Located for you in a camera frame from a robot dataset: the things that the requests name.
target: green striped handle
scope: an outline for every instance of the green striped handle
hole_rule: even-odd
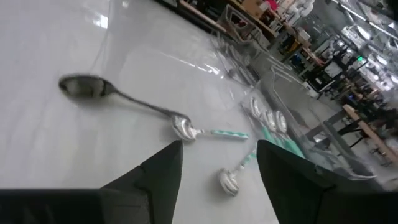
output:
[[[274,138],[274,137],[272,137],[272,134],[268,130],[267,127],[262,127],[262,134],[264,135],[264,138],[267,141],[281,147],[282,149],[286,149],[286,150],[290,151],[291,153],[293,153],[297,156],[300,156],[301,158],[305,158],[303,153],[301,152],[299,146],[293,140],[283,139],[281,141],[279,138]]]
[[[224,136],[224,137],[229,137],[229,138],[236,138],[236,139],[242,139],[242,140],[249,139],[249,135],[248,134],[240,133],[240,132],[234,132],[234,131],[211,130],[210,133],[212,135]]]
[[[250,152],[250,154],[248,154],[243,161],[241,162],[241,167],[245,167],[246,164],[248,164],[250,161],[252,161],[253,159],[257,158],[257,149],[254,149]]]

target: silver spoon head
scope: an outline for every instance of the silver spoon head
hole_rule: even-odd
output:
[[[274,114],[272,111],[266,111],[261,114],[261,119],[266,123],[270,131],[276,132],[277,126],[275,123]]]
[[[116,92],[107,80],[90,74],[71,74],[61,77],[58,87],[74,98],[102,98]]]
[[[278,130],[282,133],[286,133],[286,131],[287,131],[286,119],[285,119],[285,116],[280,111],[276,111],[275,120],[276,120],[276,125],[278,127]]]
[[[227,194],[232,196],[238,194],[239,186],[236,181],[236,177],[230,171],[222,169],[218,175],[218,180]]]
[[[257,103],[257,99],[255,97],[252,97],[250,99],[250,112],[251,114],[255,117],[255,118],[260,118],[261,116],[261,112],[260,109],[258,107],[258,103]]]
[[[194,131],[189,120],[179,117],[172,116],[171,118],[172,127],[174,132],[184,141],[192,142],[196,140],[196,132]]]

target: wooden table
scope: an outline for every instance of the wooden table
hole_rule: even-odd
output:
[[[277,33],[275,31],[273,31],[271,28],[269,28],[269,26],[265,25],[263,22],[261,22],[258,18],[250,15],[250,13],[248,13],[245,8],[242,7],[242,5],[240,5],[240,3],[238,3],[236,0],[227,0],[227,3],[231,4],[234,7],[239,8],[241,11],[243,11],[248,17],[250,17],[251,19],[253,19],[256,22],[256,25],[259,27],[264,28],[266,31],[268,31],[268,33],[270,33],[271,35],[273,35],[274,37],[277,37]]]
[[[201,13],[198,9],[195,9],[193,6],[191,6],[189,3],[185,2],[184,0],[180,0],[180,5],[183,6],[185,9],[188,9],[189,11],[193,12],[197,16],[201,17],[203,20],[207,21],[211,25],[217,27],[219,30],[223,31],[226,33],[226,30],[224,27],[220,26],[216,21],[210,19],[203,13]]]
[[[344,105],[343,109],[346,111],[346,113],[354,120],[360,120],[361,118],[359,115],[355,112],[354,108],[352,108],[350,105]],[[379,150],[381,152],[386,153],[386,156],[394,163],[398,164],[398,157],[395,152],[390,149],[386,143],[372,130],[372,128],[366,124],[364,121],[359,121],[358,126],[371,138],[373,141],[376,143],[376,145],[379,147]]]
[[[343,96],[349,94],[350,92],[353,93],[359,100],[362,100],[364,98],[364,95],[357,91],[355,83],[353,83],[348,78],[344,78],[343,82],[345,82],[346,89],[342,89],[341,93],[334,97],[334,99],[341,99]]]
[[[278,13],[276,13],[274,10],[272,10],[270,7],[268,7],[267,12],[269,14],[271,14],[272,16],[274,16],[275,19],[277,19],[278,21],[282,22],[281,16]]]
[[[323,66],[325,63],[324,61],[320,60],[313,52],[311,49],[308,47],[304,47],[303,51],[307,53],[307,55],[319,66]]]

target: white tabletop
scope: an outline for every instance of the white tabletop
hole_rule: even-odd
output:
[[[66,73],[101,75],[194,127],[251,133],[238,104],[247,88],[225,76],[209,35],[156,2],[2,1],[0,21],[2,188],[101,187],[178,139],[167,119],[117,96],[69,100],[57,86]],[[273,222],[256,162],[236,198],[216,181],[254,143],[185,144],[174,223]]]

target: metal spoon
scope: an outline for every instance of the metal spoon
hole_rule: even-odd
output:
[[[180,116],[172,117],[172,127],[175,133],[184,141],[194,141],[198,134],[221,137],[221,138],[231,138],[238,140],[247,140],[249,135],[246,133],[234,132],[234,131],[222,131],[222,130],[202,130],[195,129],[192,126],[190,120],[187,120]]]
[[[261,112],[257,103],[257,99],[252,97],[249,102],[250,112],[255,118],[260,118]]]
[[[263,112],[260,121],[265,121],[266,123],[266,125],[262,127],[262,133],[266,140],[284,148],[283,142],[277,137],[277,125],[274,119],[274,113],[272,111]]]
[[[138,103],[150,109],[163,113],[168,117],[178,116],[190,121],[190,118],[176,111],[161,108],[141,100],[137,100],[118,90],[112,83],[96,75],[71,74],[62,77],[58,83],[60,89],[74,98],[104,98],[111,94],[117,94],[131,102]]]
[[[287,132],[287,123],[286,123],[286,118],[285,116],[280,112],[276,111],[275,112],[275,120],[276,120],[276,126],[277,126],[277,133],[284,139],[284,146],[287,148],[290,152],[293,152],[297,156],[300,156],[301,158],[305,158],[303,152],[301,151],[300,147],[297,145],[295,141],[293,141]]]
[[[232,196],[236,196],[239,192],[238,181],[236,180],[236,175],[240,173],[245,166],[255,159],[257,156],[257,148],[253,149],[248,155],[244,157],[242,162],[234,171],[229,171],[227,169],[222,169],[218,174],[218,180],[221,184],[221,187],[227,194]]]

